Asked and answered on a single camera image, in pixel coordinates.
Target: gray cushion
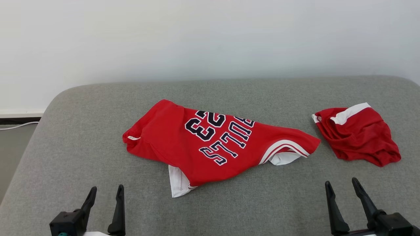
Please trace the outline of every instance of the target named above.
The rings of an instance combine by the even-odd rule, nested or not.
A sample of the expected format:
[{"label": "gray cushion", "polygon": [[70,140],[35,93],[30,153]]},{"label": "gray cushion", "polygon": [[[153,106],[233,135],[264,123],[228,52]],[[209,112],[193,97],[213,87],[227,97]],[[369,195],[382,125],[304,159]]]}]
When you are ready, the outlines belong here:
[{"label": "gray cushion", "polygon": [[[297,128],[321,138],[311,114],[368,102],[390,126],[402,160],[383,168],[335,157],[324,139],[307,159],[251,168],[171,198],[168,166],[129,154],[121,135],[156,102]],[[0,206],[0,232],[49,235],[48,223],[97,198],[88,230],[106,232],[118,184],[127,235],[330,235],[330,180],[351,229],[366,227],[351,178],[378,208],[420,225],[420,88],[388,76],[96,84],[69,89],[49,105]]]}]

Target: red basketball jersey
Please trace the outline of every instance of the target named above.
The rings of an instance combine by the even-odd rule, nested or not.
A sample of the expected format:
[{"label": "red basketball jersey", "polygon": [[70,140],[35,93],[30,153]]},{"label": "red basketball jersey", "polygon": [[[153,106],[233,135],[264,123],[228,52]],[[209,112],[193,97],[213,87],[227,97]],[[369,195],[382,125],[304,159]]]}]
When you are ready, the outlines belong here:
[{"label": "red basketball jersey", "polygon": [[300,130],[188,109],[168,100],[155,104],[124,133],[123,141],[131,154],[169,165],[172,197],[267,161],[288,164],[307,157],[320,143]]}]

